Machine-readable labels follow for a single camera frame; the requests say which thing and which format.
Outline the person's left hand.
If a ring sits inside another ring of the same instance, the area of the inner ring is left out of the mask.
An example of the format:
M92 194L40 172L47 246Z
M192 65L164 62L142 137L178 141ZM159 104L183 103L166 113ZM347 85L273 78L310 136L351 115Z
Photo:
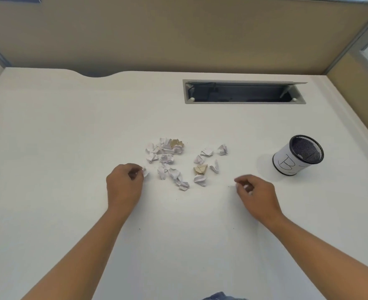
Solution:
M142 192L143 182L131 181L128 164L116 166L106 177L108 209L120 216L129 216L136 207Z

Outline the person's right hand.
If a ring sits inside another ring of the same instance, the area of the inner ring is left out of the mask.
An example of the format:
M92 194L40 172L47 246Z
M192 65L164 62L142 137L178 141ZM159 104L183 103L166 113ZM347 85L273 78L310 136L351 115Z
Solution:
M250 194L238 194L247 211L267 229L271 230L283 213L272 183L255 176L254 190Z

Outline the person's right forearm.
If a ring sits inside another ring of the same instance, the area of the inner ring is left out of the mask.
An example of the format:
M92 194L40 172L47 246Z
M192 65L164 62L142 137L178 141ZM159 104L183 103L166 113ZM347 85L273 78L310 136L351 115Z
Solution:
M368 300L368 267L316 237L283 214L259 221L327 300Z

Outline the person's left forearm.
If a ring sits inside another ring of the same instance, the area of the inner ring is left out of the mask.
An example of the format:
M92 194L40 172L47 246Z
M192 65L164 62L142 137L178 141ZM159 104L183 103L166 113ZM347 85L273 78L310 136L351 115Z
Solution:
M117 237L135 205L118 202L21 300L92 300Z

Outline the scatter of crumpled white papers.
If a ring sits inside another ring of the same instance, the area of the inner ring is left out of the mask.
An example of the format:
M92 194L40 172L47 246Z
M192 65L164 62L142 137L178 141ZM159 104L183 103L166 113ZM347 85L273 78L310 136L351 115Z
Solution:
M157 176L161 181L170 178L180 191L187 191L190 188L190 182L183 178L182 171L177 168L177 160L183 156L186 151L184 147L176 146L171 148L171 138L162 137L159 142L149 143L145 148L146 161L149 164L156 164ZM193 175L193 183L202 187L208 184L207 174L209 172L218 175L221 173L218 157L227 156L228 148L226 144L220 145L216 150L209 147L203 148L197 153L192 161L193 167L191 169ZM194 166L199 164L207 164L208 168L204 175L195 175Z

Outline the black mesh cup white label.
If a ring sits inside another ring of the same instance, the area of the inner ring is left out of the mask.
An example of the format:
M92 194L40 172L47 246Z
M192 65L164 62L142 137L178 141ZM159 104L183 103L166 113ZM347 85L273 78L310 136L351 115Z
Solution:
M274 168L285 176L295 176L303 169L324 159L321 145L306 135L295 135L272 157Z

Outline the person's blue jeans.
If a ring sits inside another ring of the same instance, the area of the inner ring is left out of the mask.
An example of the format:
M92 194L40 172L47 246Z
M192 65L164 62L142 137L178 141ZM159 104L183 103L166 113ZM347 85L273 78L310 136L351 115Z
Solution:
M248 300L248 299L238 297L236 298L233 296L226 295L224 292L217 292L206 298L203 298L202 300Z

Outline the beige desk partition panel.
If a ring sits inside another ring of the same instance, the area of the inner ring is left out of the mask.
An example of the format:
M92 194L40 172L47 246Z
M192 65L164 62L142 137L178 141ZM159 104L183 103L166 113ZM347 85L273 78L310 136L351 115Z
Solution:
M322 74L368 23L368 3L321 0L0 1L9 66Z
M368 129L367 59L348 52L331 68L327 77Z

